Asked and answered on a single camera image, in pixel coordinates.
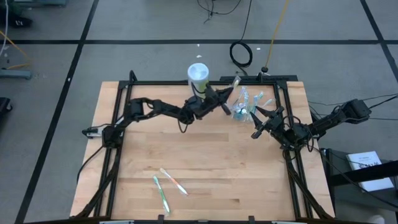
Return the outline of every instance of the electrical cable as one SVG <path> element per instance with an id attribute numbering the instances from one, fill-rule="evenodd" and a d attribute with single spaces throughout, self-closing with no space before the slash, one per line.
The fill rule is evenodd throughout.
<path id="1" fill-rule="evenodd" d="M 11 67 L 8 67 L 7 69 L 12 69 L 12 68 L 20 68 L 20 67 L 25 67 L 25 66 L 29 66 L 30 62 L 32 61 L 32 59 L 30 59 L 30 57 L 22 50 L 20 49 L 16 44 L 13 43 L 12 40 L 10 40 L 10 38 L 8 38 L 8 36 L 6 34 L 4 34 L 1 30 L 0 30 L 0 34 L 8 40 L 8 42 L 10 42 L 12 44 L 12 46 L 14 46 L 17 50 L 19 50 L 27 59 L 28 63 L 24 63 L 24 64 L 20 64 L 20 65 L 13 65 Z"/>
<path id="2" fill-rule="evenodd" d="M 379 200 L 379 201 L 381 201 L 381 202 L 383 202 L 383 203 L 385 203 L 385 204 L 387 204 L 387 205 L 390 205 L 390 206 L 392 206 L 392 207 L 394 207 L 394 208 L 398 208 L 398 205 L 395 205 L 395 204 L 393 204 L 393 203 L 388 202 L 387 200 L 384 200 L 384 199 L 382 199 L 382 198 L 379 198 L 378 196 L 375 196 L 375 195 L 372 194 L 371 192 L 369 192 L 369 191 L 363 189 L 363 188 L 362 188 L 361 186 L 359 186 L 357 183 L 353 182 L 349 177 L 347 177 L 347 175 L 345 175 L 345 174 L 344 174 L 342 171 L 340 171 L 336 166 L 334 166 L 334 165 L 326 158 L 326 156 L 323 155 L 323 153 L 320 152 L 319 149 L 317 149 L 317 148 L 315 148 L 315 147 L 313 147 L 313 148 L 316 149 L 316 150 L 319 152 L 319 154 L 322 156 L 322 158 L 325 160 L 325 162 L 326 162 L 327 164 L 329 164 L 329 166 L 332 166 L 335 170 L 337 170 L 337 171 L 339 172 L 339 174 L 341 174 L 341 176 L 343 176 L 343 178 L 346 179 L 349 183 L 353 184 L 355 187 L 361 189 L 364 193 L 367 193 L 368 195 L 372 196 L 373 198 L 375 198 L 375 199 L 377 199 L 377 200 Z"/>
<path id="3" fill-rule="evenodd" d="M 297 152 L 295 152 L 295 154 L 294 154 L 294 157 L 293 158 L 290 158 L 290 159 L 287 159 L 287 157 L 286 157 L 286 153 L 290 153 L 290 152 L 292 152 L 292 151 L 289 151 L 289 150 L 283 150 L 282 151 L 282 157 L 286 160 L 286 161 L 289 161 L 289 162 L 292 162 L 296 157 L 297 157 Z"/>
<path id="4" fill-rule="evenodd" d="M 199 94 L 205 94 L 204 91 L 203 91 L 203 92 L 200 92 L 200 91 L 197 89 L 197 87 L 196 87 L 193 83 L 191 83 L 191 87 L 192 87 L 192 92 L 193 92 L 193 94 L 194 94 L 195 96 L 197 96 L 196 92 L 198 92 Z"/>
<path id="5" fill-rule="evenodd" d="M 229 11 L 229 12 L 213 12 L 213 10 L 209 10 L 209 9 L 203 7 L 203 6 L 199 3 L 199 0 L 197 0 L 197 3 L 198 3 L 198 5 L 199 5 L 202 9 L 204 9 L 204 10 L 210 12 L 210 13 L 217 14 L 217 15 L 228 15 L 228 14 L 232 13 L 233 11 L 235 11 L 235 9 L 238 7 L 238 5 L 241 3 L 241 1 L 242 1 L 242 0 L 239 0 L 238 3 L 235 5 L 235 7 L 234 7 L 231 11 Z"/>
<path id="6" fill-rule="evenodd" d="M 381 104 L 383 104 L 383 103 L 385 103 L 385 102 L 388 102 L 388 101 L 393 100 L 393 99 L 396 99 L 396 98 L 398 98 L 398 95 L 393 96 L 393 97 L 391 97 L 391 98 L 388 98 L 388 99 L 386 99 L 386 100 L 384 100 L 384 101 L 382 101 L 382 102 L 380 102 L 380 103 L 378 103 L 378 104 L 375 104 L 375 105 L 373 105 L 373 106 L 370 106 L 369 109 L 375 108 L 375 107 L 377 107 L 377 106 L 379 106 L 379 105 L 381 105 Z"/>
<path id="7" fill-rule="evenodd" d="M 182 130 L 182 128 L 181 128 L 181 123 L 180 123 L 180 120 L 179 120 L 179 119 L 177 119 L 177 123 L 178 123 L 178 128 L 180 129 L 180 132 L 181 132 L 181 133 L 185 133 L 185 132 L 187 131 L 187 129 L 188 129 L 188 125 L 186 124 L 186 125 L 185 125 L 185 129 Z"/>
<path id="8" fill-rule="evenodd" d="M 207 21 L 209 21 L 212 17 L 213 17 L 213 10 L 214 10 L 214 0 L 210 0 L 211 1 L 211 11 L 208 11 L 207 14 L 207 19 L 203 22 L 203 24 L 205 24 Z M 207 0 L 205 0 L 207 8 L 209 9 L 209 4 L 207 3 Z"/>
<path id="9" fill-rule="evenodd" d="M 269 46 L 269 51 L 268 51 L 267 62 L 266 62 L 266 66 L 264 67 L 264 68 L 265 68 L 264 72 L 268 72 L 268 62 L 269 62 L 269 59 L 271 58 L 272 47 L 274 46 L 274 40 L 275 40 L 276 34 L 278 33 L 280 23 L 282 23 L 282 20 L 283 20 L 283 18 L 284 18 L 284 16 L 285 16 L 285 12 L 286 12 L 287 5 L 288 5 L 288 4 L 289 4 L 289 0 L 286 0 L 285 5 L 284 5 L 284 8 L 283 8 L 283 10 L 282 10 L 282 14 L 279 16 L 279 21 L 278 21 L 278 23 L 277 23 L 277 25 L 276 25 L 274 34 L 272 35 L 271 44 L 270 44 L 270 46 Z"/>
<path id="10" fill-rule="evenodd" d="M 300 118 L 298 118 L 298 117 L 296 117 L 296 116 L 294 116 L 294 115 L 288 115 L 288 116 L 283 117 L 283 118 L 282 118 L 282 122 L 284 122 L 286 118 L 297 119 L 298 123 L 301 124 Z"/>
<path id="11" fill-rule="evenodd" d="M 6 34 L 4 35 L 4 41 L 2 42 L 2 47 L 1 47 L 1 50 L 0 50 L 0 56 L 2 55 L 2 52 L 3 52 L 3 50 L 6 48 L 6 42 L 7 42 L 7 34 L 8 34 L 8 2 L 7 2 L 8 0 L 5 0 L 4 2 L 5 2 L 5 4 L 6 4 L 6 30 L 5 30 L 5 32 L 6 32 Z"/>
<path id="12" fill-rule="evenodd" d="M 323 118 L 322 116 L 327 116 L 327 114 L 318 114 Z M 375 120 L 382 120 L 382 121 L 398 121 L 398 118 L 369 118 L 369 119 L 375 119 Z"/>
<path id="13" fill-rule="evenodd" d="M 307 149 L 308 149 L 309 152 L 312 152 L 313 149 L 314 149 L 314 146 L 313 146 L 313 145 L 315 144 L 315 142 L 314 142 L 314 140 L 313 140 L 313 135 L 312 135 L 312 133 L 311 133 L 310 128 L 309 128 L 308 126 L 306 126 L 306 128 L 307 128 L 308 133 L 310 133 L 310 135 L 308 136 L 308 139 L 307 139 Z"/>
<path id="14" fill-rule="evenodd" d="M 387 97 L 387 96 L 396 96 L 398 95 L 398 93 L 395 94 L 388 94 L 388 95 L 381 95 L 381 96 L 375 96 L 375 97 L 370 97 L 370 98 L 365 98 L 365 99 L 360 99 L 363 101 L 366 100 L 373 100 L 373 99 L 377 99 L 377 98 L 381 98 L 381 97 Z M 313 101 L 308 101 L 309 103 L 313 103 L 313 104 L 318 104 L 318 105 L 323 105 L 323 106 L 336 106 L 336 105 L 342 105 L 345 102 L 341 102 L 341 103 L 330 103 L 330 104 L 326 104 L 326 103 L 319 103 L 319 102 L 313 102 Z"/>
<path id="15" fill-rule="evenodd" d="M 247 73 L 243 68 L 247 68 L 248 66 L 250 66 L 251 63 L 252 63 L 252 61 L 253 61 L 253 51 L 250 49 L 250 47 L 249 47 L 247 44 L 245 44 L 244 42 L 242 42 L 243 37 L 244 37 L 244 35 L 245 35 L 245 33 L 246 33 L 246 27 L 248 26 L 248 20 L 249 20 L 249 16 L 250 16 L 251 3 L 252 3 L 252 0 L 250 0 L 250 3 L 249 3 L 248 14 L 247 14 L 247 16 L 246 16 L 246 22 L 245 22 L 245 24 L 244 24 L 244 29 L 243 29 L 242 37 L 241 37 L 240 40 L 238 40 L 238 41 L 236 41 L 236 42 L 233 42 L 233 43 L 231 44 L 231 46 L 229 47 L 229 57 L 231 58 L 232 62 L 243 72 L 243 74 L 244 74 L 245 76 L 247 76 L 248 73 Z M 233 50 L 233 48 L 235 47 L 235 45 L 241 45 L 242 47 L 244 47 L 244 48 L 246 49 L 246 51 L 249 53 L 249 61 L 248 61 L 248 62 L 246 62 L 246 63 L 240 63 L 240 62 L 238 62 L 238 61 L 234 58 L 234 55 L 232 54 L 232 50 Z"/>
<path id="16" fill-rule="evenodd" d="M 98 126 L 92 126 L 92 127 L 90 127 L 90 128 L 100 128 L 100 127 L 106 126 L 106 125 L 108 125 L 108 126 L 113 126 L 112 124 L 105 123 L 105 124 L 101 124 L 101 125 L 98 125 Z"/>
<path id="17" fill-rule="evenodd" d="M 314 112 L 316 115 L 318 115 L 319 119 L 321 119 L 322 117 L 320 116 L 320 114 L 316 111 L 316 109 L 314 109 L 311 105 L 308 105 Z"/>
<path id="18" fill-rule="evenodd" d="M 95 157 L 95 155 L 97 155 L 97 154 L 100 152 L 100 150 L 101 150 L 102 148 L 104 148 L 104 146 L 101 146 L 99 149 L 97 149 L 97 151 L 95 151 L 95 152 L 83 163 L 83 165 L 81 165 L 79 171 L 77 172 L 76 183 L 79 182 L 80 173 L 81 173 L 81 171 L 83 170 L 83 168 L 87 165 L 87 163 L 88 163 L 90 160 L 92 160 L 92 158 Z"/>

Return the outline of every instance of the metal bracket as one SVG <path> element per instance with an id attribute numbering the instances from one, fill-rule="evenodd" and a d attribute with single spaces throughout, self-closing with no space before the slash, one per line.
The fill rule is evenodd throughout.
<path id="1" fill-rule="evenodd" d="M 276 85 L 278 85 L 279 88 L 281 88 L 283 90 L 287 90 L 287 82 L 276 81 Z"/>
<path id="2" fill-rule="evenodd" d="M 158 215 L 157 224 L 163 224 L 163 223 L 164 223 L 164 215 Z"/>
<path id="3" fill-rule="evenodd" d="M 118 90 L 126 88 L 128 85 L 133 85 L 134 82 L 138 81 L 136 74 L 130 70 L 128 81 L 119 81 Z"/>
<path id="4" fill-rule="evenodd" d="M 254 215 L 249 216 L 249 224 L 255 224 L 256 220 L 254 219 Z"/>
<path id="5" fill-rule="evenodd" d="M 100 222 L 99 224 L 134 224 L 134 220 L 106 221 Z"/>

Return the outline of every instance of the toothbrush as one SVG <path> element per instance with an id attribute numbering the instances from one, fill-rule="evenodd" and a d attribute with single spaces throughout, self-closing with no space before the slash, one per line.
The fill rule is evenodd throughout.
<path id="1" fill-rule="evenodd" d="M 234 105 L 241 99 L 242 95 L 246 92 L 246 87 L 242 86 L 241 91 L 239 93 L 239 97 L 238 99 L 235 100 L 235 102 L 231 105 L 231 107 L 229 108 L 230 110 L 235 110 L 234 109 Z"/>
<path id="2" fill-rule="evenodd" d="M 185 195 L 188 195 L 188 192 L 168 173 L 166 172 L 166 170 L 164 170 L 163 168 L 160 168 L 161 173 L 163 173 L 164 175 L 166 175 L 166 177 L 168 177 L 176 186 L 177 188 Z"/>
<path id="3" fill-rule="evenodd" d="M 274 101 L 273 99 L 269 99 L 269 100 L 267 100 L 266 103 L 264 103 L 264 105 L 262 105 L 261 107 L 265 107 L 265 106 L 267 106 L 268 104 L 272 103 L 273 101 Z"/>
<path id="4" fill-rule="evenodd" d="M 154 176 L 154 181 L 155 181 L 155 184 L 157 185 L 157 188 L 159 190 L 160 196 L 162 196 L 163 208 L 164 208 L 164 210 L 166 212 L 166 215 L 170 215 L 169 205 L 167 204 L 166 197 L 164 196 L 162 187 L 160 186 L 159 180 L 157 179 L 156 176 Z"/>

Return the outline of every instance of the black metal frame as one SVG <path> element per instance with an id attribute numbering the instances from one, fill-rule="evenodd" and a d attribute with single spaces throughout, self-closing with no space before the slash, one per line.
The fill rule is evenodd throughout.
<path id="1" fill-rule="evenodd" d="M 229 85 L 233 81 L 234 77 L 221 77 L 220 81 L 210 81 L 210 85 Z M 292 115 L 292 107 L 290 104 L 290 98 L 289 98 L 289 92 L 287 89 L 287 81 L 297 81 L 297 76 L 295 75 L 285 75 L 285 76 L 262 76 L 259 75 L 257 77 L 242 77 L 241 84 L 240 85 L 265 85 L 265 86 L 273 86 L 274 87 L 274 94 L 275 94 L 275 99 L 277 102 L 277 106 L 280 106 L 280 95 L 279 95 L 279 89 L 282 90 L 284 94 L 284 100 L 285 100 L 285 105 L 287 108 L 287 113 L 289 116 Z M 119 113 L 119 108 L 121 106 L 121 96 L 125 88 L 127 88 L 127 94 L 125 98 L 125 102 L 130 100 L 131 98 L 131 92 L 132 88 L 134 85 L 188 85 L 187 80 L 182 80 L 182 81 L 137 81 L 137 78 L 134 76 L 130 76 L 129 81 L 120 81 L 119 86 L 118 86 L 118 92 L 116 94 L 116 101 L 115 101 L 115 106 L 114 106 L 114 111 L 113 111 L 113 117 L 112 117 L 112 123 L 114 124 L 118 118 L 118 113 Z M 121 155 L 121 150 L 123 146 L 116 148 L 116 155 L 115 158 L 120 159 Z M 113 149 L 107 148 L 106 149 L 106 154 L 104 158 L 104 164 L 103 164 L 103 170 L 101 172 L 101 180 L 100 180 L 100 185 L 103 184 L 105 177 L 107 176 L 108 169 L 109 169 L 109 163 L 111 160 L 111 151 Z M 303 163 L 302 163 L 302 158 L 300 153 L 298 152 L 296 155 L 296 163 L 298 167 L 298 172 L 301 176 L 301 179 L 306 183 L 305 181 L 305 174 L 304 174 L 304 169 L 303 169 Z M 112 209 L 113 209 L 113 201 L 114 201 L 114 195 L 116 191 L 116 181 L 117 181 L 117 173 L 118 170 L 116 170 L 116 175 L 114 176 L 114 179 L 111 181 L 111 186 L 109 190 L 109 198 L 107 201 L 107 207 L 106 207 L 106 217 L 110 217 L 112 214 Z M 297 196 L 297 190 L 294 181 L 292 180 L 291 177 L 289 177 L 289 184 L 290 184 L 290 193 L 292 194 L 292 203 L 293 203 L 293 208 L 294 208 L 294 214 L 296 219 L 301 217 L 300 214 L 300 205 L 299 205 L 299 200 Z M 307 199 L 304 197 L 304 203 L 305 203 L 305 209 L 306 209 L 306 214 L 307 217 L 313 218 L 312 216 L 312 209 L 310 204 L 308 203 Z M 100 210 L 102 206 L 102 197 L 98 200 L 95 211 L 94 211 L 94 216 L 99 216 L 100 215 Z"/>
<path id="2" fill-rule="evenodd" d="M 233 81 L 234 77 L 221 77 L 219 81 L 210 81 L 210 85 L 229 85 Z M 297 76 L 295 75 L 284 75 L 284 76 L 264 76 L 264 75 L 258 75 L 256 77 L 242 77 L 240 85 L 264 85 L 264 86 L 272 86 L 274 89 L 274 95 L 275 95 L 275 100 L 276 100 L 276 105 L 277 107 L 281 106 L 281 101 L 280 101 L 280 94 L 279 90 L 282 90 L 282 93 L 284 95 L 284 101 L 285 101 L 285 107 L 286 111 L 289 117 L 289 124 L 293 124 L 293 112 L 292 112 L 292 107 L 290 104 L 290 97 L 289 97 L 289 91 L 287 87 L 287 82 L 296 82 Z M 119 109 L 121 107 L 121 102 L 122 102 L 122 95 L 123 91 L 126 89 L 126 97 L 124 99 L 124 102 L 127 103 L 131 99 L 131 93 L 132 93 L 132 88 L 134 85 L 188 85 L 187 80 L 182 80 L 182 81 L 138 81 L 137 78 L 135 77 L 134 73 L 130 73 L 130 79 L 128 81 L 119 81 L 118 85 L 118 92 L 116 93 L 116 99 L 115 99 L 115 105 L 114 105 L 114 110 L 113 110 L 113 116 L 112 116 L 112 121 L 111 123 L 114 124 L 118 120 L 118 113 Z M 109 163 L 111 161 L 111 155 L 112 155 L 112 150 L 115 150 L 115 156 L 114 156 L 114 164 L 113 168 L 116 168 L 113 170 L 114 173 L 112 173 L 112 180 L 110 182 L 110 189 L 109 189 L 109 197 L 107 201 L 107 206 L 106 206 L 106 213 L 104 216 L 100 216 L 100 211 L 102 207 L 102 202 L 103 202 L 103 191 L 97 192 L 96 198 L 98 198 L 97 203 L 95 204 L 94 207 L 94 213 L 93 217 L 75 217 L 72 219 L 68 220 L 55 220 L 55 221 L 47 221 L 47 222 L 35 222 L 36 224 L 39 223 L 99 223 L 99 221 L 108 221 L 111 220 L 111 214 L 112 214 L 112 209 L 113 209 L 113 202 L 114 202 L 114 196 L 116 192 L 116 184 L 117 184 L 117 179 L 118 179 L 118 171 L 119 171 L 119 164 L 120 164 L 120 159 L 121 159 L 121 152 L 122 152 L 123 144 L 120 145 L 117 148 L 107 148 L 105 152 L 105 157 L 104 157 L 104 163 L 103 163 L 103 169 L 101 171 L 101 179 L 99 182 L 99 185 L 101 186 L 101 189 L 106 189 L 109 184 L 106 184 L 106 179 L 108 177 L 109 179 Z M 300 155 L 300 152 L 294 152 L 295 153 L 295 160 L 297 163 L 297 169 L 299 176 L 301 180 L 304 182 L 305 186 L 307 186 L 306 181 L 305 181 L 305 174 L 304 174 L 304 168 L 303 168 L 303 162 L 302 158 Z M 292 166 L 292 161 L 291 161 L 291 156 L 289 153 L 286 154 L 286 168 L 288 169 L 289 166 Z M 291 176 L 289 176 L 289 185 L 290 185 L 290 193 L 292 196 L 292 205 L 293 205 L 293 210 L 294 210 L 294 215 L 296 220 L 300 220 L 303 218 L 300 213 L 300 205 L 299 205 L 299 199 L 297 195 L 297 189 L 295 186 L 295 182 Z M 308 200 L 303 196 L 303 201 L 305 204 L 305 211 L 307 218 L 313 218 L 312 214 L 312 208 Z M 167 222 L 172 222 L 172 223 L 201 223 L 201 220 L 179 220 L 179 221 L 165 221 L 163 215 L 159 215 L 158 220 L 135 220 L 134 223 L 167 223 Z M 209 221 L 207 220 L 205 223 L 248 223 L 248 221 Z M 254 217 L 250 216 L 249 217 L 249 223 L 270 223 L 269 221 L 254 221 Z"/>
<path id="3" fill-rule="evenodd" d="M 391 161 L 377 166 L 371 166 L 363 169 L 345 172 L 353 182 L 363 182 L 368 180 L 383 179 L 385 177 L 395 177 L 398 175 L 398 161 Z M 350 184 L 342 174 L 335 174 L 329 177 L 330 186 L 336 187 L 340 185 Z"/>

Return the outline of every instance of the black wire bundle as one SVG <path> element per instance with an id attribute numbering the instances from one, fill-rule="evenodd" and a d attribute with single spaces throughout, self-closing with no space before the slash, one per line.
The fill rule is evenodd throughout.
<path id="1" fill-rule="evenodd" d="M 252 61 L 253 61 L 253 51 L 251 50 L 251 48 L 250 48 L 247 44 L 245 44 L 244 42 L 242 42 L 242 40 L 243 40 L 244 34 L 246 33 L 246 27 L 248 26 L 248 20 L 249 20 L 250 9 L 251 9 L 251 2 L 252 2 L 252 0 L 250 0 L 250 3 L 249 3 L 248 15 L 246 16 L 246 22 L 245 22 L 245 24 L 244 24 L 244 29 L 243 29 L 242 37 L 241 37 L 240 40 L 238 40 L 238 41 L 236 41 L 236 42 L 233 42 L 233 43 L 231 44 L 231 46 L 229 47 L 229 56 L 231 57 L 232 62 L 233 62 L 240 70 L 242 70 L 242 72 L 243 72 L 244 75 L 246 75 L 246 76 L 248 75 L 248 73 L 247 73 L 243 68 L 247 68 L 248 66 L 251 65 L 251 63 L 252 63 Z M 240 62 L 238 62 L 238 61 L 234 58 L 234 55 L 233 55 L 233 53 L 232 53 L 232 50 L 233 50 L 233 48 L 234 48 L 236 45 L 241 45 L 241 46 L 243 46 L 243 47 L 247 50 L 247 52 L 249 53 L 249 61 L 248 61 L 248 62 L 246 62 L 246 63 L 240 63 Z"/>
<path id="2" fill-rule="evenodd" d="M 226 12 L 226 13 L 215 12 L 215 11 L 214 11 L 214 2 L 213 2 L 213 1 L 215 1 L 215 0 L 211 0 L 211 10 L 210 10 L 209 8 L 203 7 L 203 6 L 199 3 L 199 0 L 197 0 L 198 5 L 199 5 L 202 9 L 204 9 L 204 10 L 206 10 L 206 11 L 209 12 L 209 13 L 208 13 L 208 18 L 207 18 L 207 20 L 204 21 L 204 23 L 206 23 L 207 21 L 209 21 L 209 20 L 211 19 L 211 17 L 213 16 L 213 14 L 217 14 L 217 15 L 228 15 L 228 14 L 232 13 L 232 12 L 238 7 L 238 5 L 241 3 L 242 0 L 239 0 L 238 3 L 235 5 L 235 7 L 234 7 L 233 9 L 232 9 L 231 11 L 229 11 L 229 12 Z M 229 47 L 229 57 L 231 57 L 232 62 L 233 62 L 240 70 L 242 70 L 242 72 L 244 73 L 244 75 L 248 75 L 248 73 L 247 73 L 245 70 L 243 70 L 243 68 L 247 68 L 248 66 L 250 66 L 251 63 L 252 63 L 252 61 L 253 61 L 253 51 L 250 49 L 250 47 L 249 47 L 247 44 L 245 44 L 244 42 L 242 42 L 243 37 L 244 37 L 244 34 L 246 33 L 246 27 L 248 26 L 248 20 L 249 20 L 249 15 L 250 15 L 251 3 L 252 3 L 252 0 L 250 0 L 250 3 L 249 3 L 248 14 L 247 14 L 247 16 L 246 16 L 246 22 L 245 22 L 245 24 L 244 24 L 244 29 L 243 29 L 242 37 L 241 37 L 238 41 L 233 42 L 233 43 L 231 44 L 231 46 Z M 244 47 L 244 48 L 246 49 L 246 51 L 249 53 L 249 60 L 248 60 L 248 62 L 246 62 L 246 63 L 240 63 L 240 62 L 238 62 L 238 61 L 234 58 L 234 55 L 233 55 L 232 51 L 233 51 L 233 48 L 234 48 L 236 45 L 241 45 L 241 46 Z"/>

